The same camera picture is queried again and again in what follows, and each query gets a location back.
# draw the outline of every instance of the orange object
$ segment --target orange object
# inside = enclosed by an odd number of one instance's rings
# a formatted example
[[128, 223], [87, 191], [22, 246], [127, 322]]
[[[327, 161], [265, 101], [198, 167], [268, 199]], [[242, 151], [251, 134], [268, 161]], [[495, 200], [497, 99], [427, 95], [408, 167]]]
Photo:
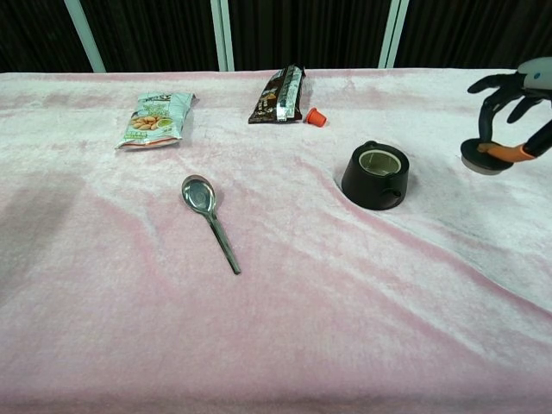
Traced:
[[307, 123], [312, 123], [317, 127], [323, 127], [326, 123], [326, 117], [322, 115], [316, 108], [312, 108], [306, 117]]
[[507, 162], [519, 162], [535, 159], [534, 156], [529, 155], [524, 151], [524, 144], [518, 145], [517, 147], [502, 147], [501, 145], [489, 142], [480, 144], [477, 147], [477, 150], [480, 153], [488, 153], [494, 158]]

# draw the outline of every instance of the black container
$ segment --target black container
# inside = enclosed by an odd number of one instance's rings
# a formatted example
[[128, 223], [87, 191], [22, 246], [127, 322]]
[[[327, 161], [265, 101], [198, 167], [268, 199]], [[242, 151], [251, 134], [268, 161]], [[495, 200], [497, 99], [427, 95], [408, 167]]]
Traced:
[[396, 148], [369, 141], [353, 152], [343, 193], [365, 209], [391, 209], [405, 199], [409, 168], [408, 158]]

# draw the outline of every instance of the pink fleece fabric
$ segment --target pink fleece fabric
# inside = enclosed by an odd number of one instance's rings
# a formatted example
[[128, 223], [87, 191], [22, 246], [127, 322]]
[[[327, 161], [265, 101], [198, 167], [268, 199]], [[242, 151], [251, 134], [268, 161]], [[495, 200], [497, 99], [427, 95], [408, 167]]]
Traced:
[[[248, 125], [273, 71], [1, 74], [0, 412], [551, 412], [552, 158], [461, 163], [496, 72], [307, 71], [321, 129]], [[197, 95], [184, 140], [117, 152], [145, 91]], [[504, 144], [552, 115], [510, 108]], [[410, 159], [393, 210], [339, 189], [369, 140]]]

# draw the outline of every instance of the spoon handle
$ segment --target spoon handle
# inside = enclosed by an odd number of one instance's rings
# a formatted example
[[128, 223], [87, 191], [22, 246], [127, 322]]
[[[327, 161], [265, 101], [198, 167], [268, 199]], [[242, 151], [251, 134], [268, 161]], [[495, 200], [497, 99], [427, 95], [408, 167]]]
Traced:
[[232, 252], [228, 237], [226, 237], [226, 233], [224, 233], [223, 226], [218, 221], [216, 216], [207, 216], [207, 221], [209, 221], [210, 227], [213, 230], [213, 233], [215, 233], [218, 244], [221, 245], [228, 263], [232, 266], [234, 274], [240, 274], [242, 270], [240, 269], [240, 265], [238, 265], [238, 260], [235, 258], [234, 252]]

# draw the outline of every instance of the black curtain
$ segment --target black curtain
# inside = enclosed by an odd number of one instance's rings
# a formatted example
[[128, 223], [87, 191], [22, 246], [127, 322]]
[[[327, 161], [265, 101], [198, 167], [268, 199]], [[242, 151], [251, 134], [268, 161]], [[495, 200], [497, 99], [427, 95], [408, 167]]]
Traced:
[[63, 0], [0, 0], [0, 72], [91, 72]]
[[229, 0], [235, 69], [376, 67], [391, 0]]
[[208, 0], [81, 0], [108, 72], [216, 71]]
[[552, 55], [552, 1], [410, 0], [395, 66], [515, 68]]

